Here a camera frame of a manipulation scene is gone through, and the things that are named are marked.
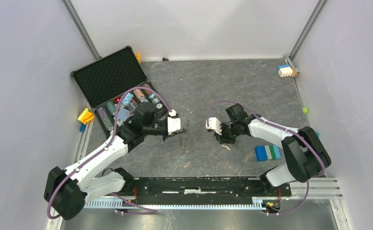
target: vertical metal post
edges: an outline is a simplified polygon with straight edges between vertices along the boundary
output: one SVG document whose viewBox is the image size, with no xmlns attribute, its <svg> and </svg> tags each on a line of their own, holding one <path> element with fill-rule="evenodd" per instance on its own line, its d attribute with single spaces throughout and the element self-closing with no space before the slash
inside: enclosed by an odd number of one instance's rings
<svg viewBox="0 0 373 230">
<path fill-rule="evenodd" d="M 310 29 L 312 29 L 313 24 L 315 23 L 317 17 L 319 16 L 320 12 L 322 11 L 323 7 L 325 6 L 327 0 L 319 0 L 316 4 L 316 7 L 313 9 L 312 14 L 310 15 L 309 19 L 306 22 L 305 27 L 303 28 L 301 34 L 299 35 L 298 40 L 296 41 L 291 53 L 290 57 L 291 60 L 295 58 L 298 53 L 299 48 L 302 46 L 302 43 L 306 39 Z"/>
<path fill-rule="evenodd" d="M 82 21 L 79 18 L 78 13 L 75 10 L 75 7 L 73 6 L 71 0 L 62 0 L 64 3 L 69 15 L 71 16 L 74 24 L 76 25 L 80 35 L 82 36 L 83 40 L 85 41 L 86 45 L 88 46 L 90 52 L 92 53 L 95 60 L 98 60 L 101 58 L 99 55 L 99 52 L 97 51 L 95 45 L 92 42 L 92 39 L 90 38 L 88 32 L 86 31 L 85 26 L 83 25 Z"/>
</svg>

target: robotic arm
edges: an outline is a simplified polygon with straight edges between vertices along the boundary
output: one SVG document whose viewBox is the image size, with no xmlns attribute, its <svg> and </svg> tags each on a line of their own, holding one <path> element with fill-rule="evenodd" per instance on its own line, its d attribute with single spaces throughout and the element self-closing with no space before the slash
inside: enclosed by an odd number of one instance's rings
<svg viewBox="0 0 373 230">
<path fill-rule="evenodd" d="M 86 203 L 106 194 L 120 191 L 125 184 L 124 175 L 120 172 L 113 171 L 100 178 L 95 178 L 95 176 L 113 161 L 141 144 L 147 135 L 163 136 L 165 141 L 169 137 L 186 132 L 182 128 L 179 115 L 174 110 L 160 119 L 157 118 L 154 110 L 155 106 L 152 103 L 141 104 L 135 110 L 134 116 L 118 127 L 116 135 L 110 136 L 95 151 L 64 170 L 59 167 L 53 168 L 48 174 L 44 199 L 49 202 L 56 187 L 73 171 L 76 173 L 63 184 L 52 202 L 52 207 L 65 220 L 75 217 Z M 106 148 L 105 146 L 112 139 L 111 145 Z M 78 166 L 85 161 L 89 163 L 78 169 Z"/>
<path fill-rule="evenodd" d="M 322 170 L 316 157 L 309 149 L 303 150 L 305 144 L 296 135 L 287 132 L 288 129 L 301 136 L 314 149 L 325 168 L 331 164 L 323 144 L 310 127 L 297 129 L 281 126 L 264 118 L 260 121 L 256 118 L 261 117 L 260 115 L 248 115 L 238 103 L 227 108 L 226 112 L 230 122 L 221 123 L 217 118 L 211 117 L 209 124 L 206 124 L 208 131 L 215 131 L 215 137 L 220 144 L 234 144 L 236 137 L 248 135 L 264 139 L 283 149 L 286 163 L 260 176 L 265 190 L 291 181 L 304 183 Z"/>
</svg>

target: case lid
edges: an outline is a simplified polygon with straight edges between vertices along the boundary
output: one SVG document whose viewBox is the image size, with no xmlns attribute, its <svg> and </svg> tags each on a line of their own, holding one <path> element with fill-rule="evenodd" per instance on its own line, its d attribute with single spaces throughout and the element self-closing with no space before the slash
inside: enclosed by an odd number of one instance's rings
<svg viewBox="0 0 373 230">
<path fill-rule="evenodd" d="M 72 72 L 91 107 L 97 107 L 147 81 L 133 49 L 127 46 Z"/>
</svg>

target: blue and white block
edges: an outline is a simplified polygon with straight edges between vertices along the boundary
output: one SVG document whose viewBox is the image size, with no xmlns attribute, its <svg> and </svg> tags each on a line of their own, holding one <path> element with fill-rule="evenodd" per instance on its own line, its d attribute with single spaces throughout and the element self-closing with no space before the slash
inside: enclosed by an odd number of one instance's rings
<svg viewBox="0 0 373 230">
<path fill-rule="evenodd" d="M 281 158 L 281 153 L 276 145 L 257 146 L 254 150 L 257 161 L 272 161 Z"/>
<path fill-rule="evenodd" d="M 294 71 L 292 70 L 290 65 L 282 65 L 278 66 L 278 74 L 281 78 L 292 76 Z"/>
</svg>

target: black cable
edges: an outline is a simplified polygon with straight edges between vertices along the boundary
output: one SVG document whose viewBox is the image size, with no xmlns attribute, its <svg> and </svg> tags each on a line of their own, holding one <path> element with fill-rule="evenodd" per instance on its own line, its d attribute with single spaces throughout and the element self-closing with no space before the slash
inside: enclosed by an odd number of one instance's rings
<svg viewBox="0 0 373 230">
<path fill-rule="evenodd" d="M 104 169 L 103 172 L 102 172 L 102 176 L 103 176 L 104 172 L 105 172 L 106 170 L 108 170 L 108 169 L 112 170 L 112 172 L 114 171 L 114 169 L 112 169 L 112 168 Z"/>
</svg>

